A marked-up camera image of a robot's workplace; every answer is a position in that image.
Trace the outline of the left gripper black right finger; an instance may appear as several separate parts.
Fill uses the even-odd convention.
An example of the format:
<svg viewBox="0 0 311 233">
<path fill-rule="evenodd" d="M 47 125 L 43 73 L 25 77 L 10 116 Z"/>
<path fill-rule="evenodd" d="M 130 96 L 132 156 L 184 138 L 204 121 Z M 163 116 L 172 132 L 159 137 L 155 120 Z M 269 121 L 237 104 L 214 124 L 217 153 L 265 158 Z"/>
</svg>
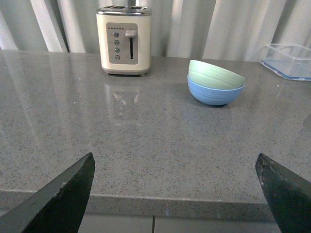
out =
<svg viewBox="0 0 311 233">
<path fill-rule="evenodd" d="M 311 183 L 260 153 L 256 173 L 272 215 L 282 233 L 311 231 Z"/>
</svg>

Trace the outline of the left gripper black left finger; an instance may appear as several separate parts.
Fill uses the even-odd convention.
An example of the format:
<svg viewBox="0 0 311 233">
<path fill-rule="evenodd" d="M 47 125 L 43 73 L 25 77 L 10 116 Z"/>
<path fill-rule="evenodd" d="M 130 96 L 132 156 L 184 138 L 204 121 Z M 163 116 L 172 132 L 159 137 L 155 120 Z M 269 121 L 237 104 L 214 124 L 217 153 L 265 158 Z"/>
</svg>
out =
<svg viewBox="0 0 311 233">
<path fill-rule="evenodd" d="M 2 233 L 76 233 L 95 173 L 90 152 L 0 218 Z"/>
</svg>

